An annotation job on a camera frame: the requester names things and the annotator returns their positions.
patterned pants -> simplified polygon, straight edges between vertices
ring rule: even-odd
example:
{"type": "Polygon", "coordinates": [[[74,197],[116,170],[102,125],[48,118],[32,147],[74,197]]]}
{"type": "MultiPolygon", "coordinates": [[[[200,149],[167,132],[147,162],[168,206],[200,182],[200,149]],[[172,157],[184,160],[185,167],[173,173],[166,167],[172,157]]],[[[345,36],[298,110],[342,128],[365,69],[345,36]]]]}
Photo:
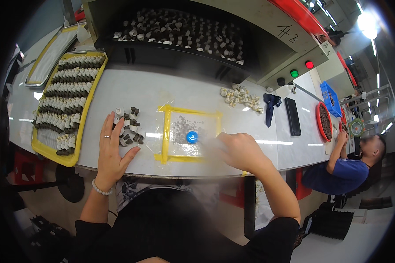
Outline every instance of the patterned pants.
{"type": "Polygon", "coordinates": [[[176,180],[175,185],[160,185],[138,183],[138,178],[122,177],[116,184],[117,212],[120,212],[135,197],[151,189],[170,188],[192,193],[202,203],[209,214],[212,214],[218,205],[219,184],[193,183],[190,180],[176,180]]]}

blue bottle cap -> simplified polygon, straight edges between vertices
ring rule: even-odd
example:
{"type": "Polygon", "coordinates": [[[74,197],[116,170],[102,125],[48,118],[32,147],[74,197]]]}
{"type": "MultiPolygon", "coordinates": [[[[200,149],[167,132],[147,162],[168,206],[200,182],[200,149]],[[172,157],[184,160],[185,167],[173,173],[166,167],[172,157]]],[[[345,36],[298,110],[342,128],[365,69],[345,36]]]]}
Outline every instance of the blue bottle cap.
{"type": "Polygon", "coordinates": [[[198,140],[199,140],[199,135],[198,135],[197,132],[195,132],[195,131],[192,130],[192,131],[190,131],[190,132],[187,134],[186,140],[187,140],[187,142],[190,143],[190,144],[195,144],[195,143],[197,143],[198,140]]]}

woman's right hand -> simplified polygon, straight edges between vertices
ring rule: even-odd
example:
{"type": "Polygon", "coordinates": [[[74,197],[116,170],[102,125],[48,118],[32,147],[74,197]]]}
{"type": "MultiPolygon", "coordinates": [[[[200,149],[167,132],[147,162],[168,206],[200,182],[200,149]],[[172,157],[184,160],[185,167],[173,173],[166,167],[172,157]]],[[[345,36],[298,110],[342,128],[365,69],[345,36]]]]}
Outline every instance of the woman's right hand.
{"type": "Polygon", "coordinates": [[[225,151],[216,151],[229,166],[255,174],[272,163],[249,134],[220,133],[216,138],[222,141],[226,148],[225,151]]]}

black shirt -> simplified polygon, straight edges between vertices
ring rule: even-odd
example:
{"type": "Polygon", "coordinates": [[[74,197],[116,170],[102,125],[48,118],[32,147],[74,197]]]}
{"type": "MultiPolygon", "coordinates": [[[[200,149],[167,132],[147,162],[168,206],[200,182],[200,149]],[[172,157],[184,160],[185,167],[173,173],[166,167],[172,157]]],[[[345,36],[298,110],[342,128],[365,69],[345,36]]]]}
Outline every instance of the black shirt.
{"type": "Polygon", "coordinates": [[[241,246],[219,233],[203,206],[175,189],[149,190],[123,208],[113,227],[75,222],[71,262],[290,262],[299,228],[277,218],[241,246]]]}

man in blue shirt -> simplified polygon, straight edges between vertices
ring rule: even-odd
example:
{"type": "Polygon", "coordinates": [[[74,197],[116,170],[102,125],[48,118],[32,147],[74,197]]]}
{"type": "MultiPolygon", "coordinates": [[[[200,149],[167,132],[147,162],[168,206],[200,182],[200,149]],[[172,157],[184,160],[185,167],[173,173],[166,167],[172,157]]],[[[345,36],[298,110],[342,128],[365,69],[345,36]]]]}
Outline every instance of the man in blue shirt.
{"type": "Polygon", "coordinates": [[[360,143],[360,160],[347,159],[348,134],[338,134],[337,144],[328,162],[312,166],[302,178],[305,187],[325,194],[345,194],[359,187],[369,169],[382,160],[386,143],[381,135],[368,136],[360,143]]]}

